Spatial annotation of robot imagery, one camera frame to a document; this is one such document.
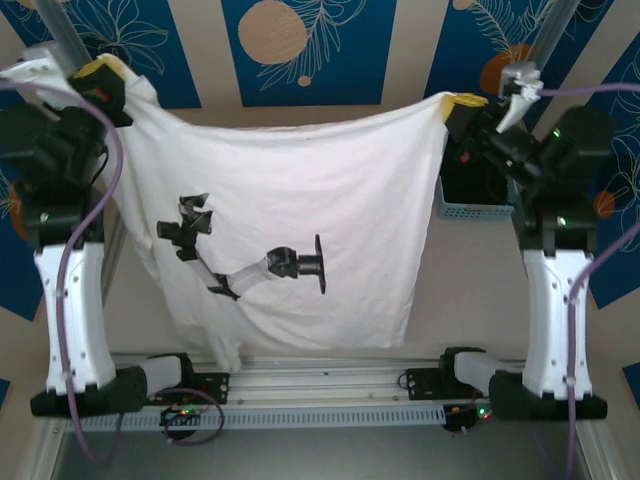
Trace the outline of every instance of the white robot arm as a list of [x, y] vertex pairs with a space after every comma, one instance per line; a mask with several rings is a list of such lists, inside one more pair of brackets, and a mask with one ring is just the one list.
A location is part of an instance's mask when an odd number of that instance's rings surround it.
[[[574, 300], [573, 281], [593, 262], [597, 218], [587, 185], [611, 157], [613, 122], [588, 107], [574, 107], [542, 141], [515, 123], [539, 97], [540, 72], [530, 62], [503, 71], [503, 101], [480, 108], [456, 105], [444, 161], [489, 161], [521, 190], [512, 220], [522, 251], [531, 301], [529, 349], [523, 372], [477, 349], [450, 349], [449, 378], [489, 396], [502, 420], [563, 420], [572, 386], [577, 418], [604, 418], [607, 404], [593, 395], [586, 361], [587, 281]], [[569, 339], [575, 340], [575, 352]], [[574, 369], [569, 362], [575, 362]]]
[[[82, 92], [119, 126], [123, 113], [122, 79], [98, 63], [94, 73], [69, 77], [61, 68], [55, 44], [24, 53], [25, 61], [0, 72], [0, 78], [37, 81]], [[49, 327], [49, 374], [45, 391], [31, 400], [37, 416], [68, 417], [67, 374], [63, 369], [56, 302], [64, 295], [64, 322], [73, 393], [81, 417], [140, 410], [147, 398], [165, 388], [188, 384], [193, 369], [184, 354], [151, 358], [142, 365], [116, 369], [107, 345], [100, 274], [104, 251], [102, 216], [85, 231], [69, 258], [65, 289], [56, 284], [63, 251], [71, 233], [96, 205], [93, 172], [104, 149], [104, 127], [60, 96], [42, 92], [49, 113], [31, 104], [0, 111], [0, 162], [20, 174], [14, 185], [22, 217], [35, 251]]]

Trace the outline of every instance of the blue basket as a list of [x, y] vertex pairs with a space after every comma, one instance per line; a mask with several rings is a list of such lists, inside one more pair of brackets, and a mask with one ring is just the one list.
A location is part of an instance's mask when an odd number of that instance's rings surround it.
[[[509, 203], [516, 201], [518, 186], [513, 180], [507, 184]], [[436, 184], [436, 202], [438, 202], [438, 216], [440, 218], [457, 218], [465, 220], [492, 220], [503, 221], [511, 217], [513, 206], [511, 205], [469, 205], [466, 203], [448, 203], [444, 199], [442, 179], [438, 177]]]

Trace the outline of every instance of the white cloth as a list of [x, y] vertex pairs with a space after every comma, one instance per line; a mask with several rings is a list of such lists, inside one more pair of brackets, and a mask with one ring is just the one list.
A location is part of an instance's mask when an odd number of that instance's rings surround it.
[[[446, 136], [442, 95], [353, 122], [232, 130], [183, 122], [127, 73], [134, 123], [119, 129], [126, 159], [115, 199], [182, 335], [231, 371], [243, 344], [402, 343]], [[181, 223], [178, 197], [205, 192], [212, 232], [197, 248], [212, 271], [236, 272], [279, 246], [312, 254], [319, 233], [326, 295], [315, 276], [261, 283], [237, 302], [208, 291], [156, 235], [158, 220]]]

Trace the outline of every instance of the robotic manipulator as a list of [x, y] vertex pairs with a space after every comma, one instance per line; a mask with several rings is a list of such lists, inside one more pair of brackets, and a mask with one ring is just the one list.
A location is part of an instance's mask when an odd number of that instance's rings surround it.
[[[69, 76], [55, 50], [33, 47], [25, 61], [0, 71], [0, 78], [38, 81], [75, 91], [100, 110], [118, 128], [133, 120], [124, 112], [123, 78], [108, 61], [96, 60]], [[22, 209], [22, 221], [34, 249], [47, 308], [50, 357], [45, 390], [31, 399], [35, 416], [71, 416], [61, 349], [58, 341], [57, 274], [62, 253], [78, 225], [101, 198], [93, 188], [95, 172], [108, 154], [103, 125], [84, 109], [39, 92], [42, 107], [16, 105], [0, 110], [0, 165], [19, 175], [13, 184]], [[233, 274], [211, 272], [195, 248], [198, 234], [211, 233], [211, 211], [204, 207], [207, 194], [181, 197], [182, 224], [158, 222], [158, 235], [180, 249], [178, 258], [190, 264], [213, 293], [234, 300], [267, 280], [316, 275], [324, 294], [326, 282], [320, 237], [315, 255], [298, 255], [288, 247], [269, 251], [265, 258]], [[116, 369], [104, 328], [101, 268], [104, 255], [103, 218], [99, 215], [76, 243], [69, 259], [64, 289], [67, 349], [73, 377], [73, 394], [79, 416], [136, 412], [149, 397], [171, 387], [195, 388], [196, 375], [184, 353], [155, 356], [143, 364]]]
[[[596, 253], [597, 217], [587, 187], [612, 160], [615, 123], [597, 109], [572, 107], [538, 141], [515, 124], [539, 99], [539, 75], [531, 62], [510, 65], [502, 73], [500, 100], [461, 96], [445, 122], [444, 162], [491, 162], [520, 187], [512, 221], [530, 286], [531, 318], [523, 371], [479, 349], [450, 348], [440, 359], [442, 382], [482, 392], [501, 420], [538, 421], [567, 420], [572, 384], [577, 419], [601, 419], [607, 403], [593, 395], [586, 361], [587, 282], [575, 301], [575, 332], [569, 331], [568, 307], [573, 280]], [[573, 378], [570, 334], [576, 340]]]
[[297, 279], [299, 275], [316, 275], [320, 282], [320, 292], [324, 295], [327, 283], [320, 235], [316, 235], [315, 238], [315, 255], [298, 255], [289, 247], [278, 247], [267, 252], [262, 260], [235, 273], [226, 275], [212, 272], [196, 248], [198, 234], [211, 234], [213, 211], [201, 210], [208, 196], [208, 193], [203, 193], [198, 196], [180, 197], [178, 211], [182, 217], [182, 224], [158, 222], [157, 234], [158, 238], [170, 240], [178, 247], [178, 258], [193, 268], [209, 291], [238, 300], [250, 288], [262, 282], [285, 277]]
[[[57, 64], [49, 54], [17, 64], [0, 77], [23, 80], [22, 73]], [[87, 75], [67, 79], [71, 87], [100, 108], [117, 127], [132, 124], [124, 112], [124, 81], [106, 64]], [[56, 324], [57, 274], [72, 232], [99, 201], [93, 177], [105, 153], [105, 129], [85, 110], [45, 99], [0, 110], [0, 165], [19, 175], [13, 188], [34, 249], [47, 308], [49, 372], [45, 390], [31, 399], [35, 416], [70, 417]], [[135, 412], [149, 396], [169, 387], [191, 387], [193, 368], [186, 354], [149, 358], [141, 365], [116, 369], [109, 353], [102, 308], [100, 274], [104, 253], [102, 216], [76, 243], [64, 290], [64, 325], [73, 389], [80, 417]]]
[[[25, 81], [27, 77], [21, 75], [30, 75], [32, 65], [25, 61], [0, 76]], [[49, 74], [52, 67], [55, 63], [47, 63]], [[80, 72], [62, 78], [117, 127], [131, 125], [123, 112], [122, 78], [104, 64]], [[447, 349], [441, 357], [441, 376], [444, 383], [472, 386], [488, 395], [494, 415], [502, 420], [566, 420], [569, 382], [574, 386], [577, 418], [604, 418], [607, 404], [593, 395], [586, 363], [586, 285], [576, 301], [575, 378], [567, 378], [567, 324], [571, 283], [596, 252], [596, 215], [586, 188], [611, 158], [614, 126], [611, 118], [597, 110], [574, 107], [549, 135], [536, 140], [515, 123], [538, 99], [535, 92], [540, 88], [535, 66], [509, 66], [503, 71], [499, 101], [478, 102], [475, 97], [467, 102], [459, 96], [446, 119], [449, 140], [444, 161], [489, 161], [521, 187], [513, 223], [530, 283], [531, 319], [524, 371], [514, 371], [481, 350], [461, 347]], [[105, 131], [80, 108], [55, 105], [46, 98], [45, 106], [47, 114], [29, 104], [0, 110], [0, 164], [20, 175], [14, 188], [47, 306], [49, 373], [45, 391], [31, 400], [31, 410], [37, 416], [69, 417], [56, 324], [56, 276], [71, 233], [99, 199], [91, 184], [104, 152]], [[213, 273], [195, 248], [198, 234], [211, 233], [211, 212], [198, 210], [205, 201], [206, 195], [180, 198], [182, 224], [159, 222], [158, 235], [178, 247], [178, 257], [199, 272], [212, 292], [237, 300], [262, 281], [310, 274], [318, 276], [324, 291], [319, 237], [315, 255], [297, 255], [279, 247], [240, 272]], [[98, 217], [75, 245], [64, 291], [63, 321], [81, 417], [138, 411], [154, 393], [190, 387], [193, 379], [184, 354], [115, 368], [104, 330], [103, 252], [104, 232]]]

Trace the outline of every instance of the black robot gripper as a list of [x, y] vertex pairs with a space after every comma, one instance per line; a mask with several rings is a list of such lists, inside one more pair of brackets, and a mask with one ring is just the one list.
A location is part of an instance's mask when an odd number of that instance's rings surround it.
[[211, 215], [213, 211], [196, 211], [196, 208], [204, 207], [209, 197], [208, 193], [192, 197], [180, 197], [178, 211], [182, 216], [182, 224], [177, 222], [158, 222], [156, 233], [158, 238], [170, 240], [173, 245], [180, 247], [176, 252], [182, 261], [195, 260], [197, 254], [196, 237], [198, 233], [211, 233]]
[[289, 247], [278, 247], [267, 252], [269, 271], [280, 278], [298, 278], [298, 275], [317, 275], [320, 292], [327, 291], [327, 280], [324, 274], [324, 257], [320, 235], [316, 235], [316, 254], [298, 255]]

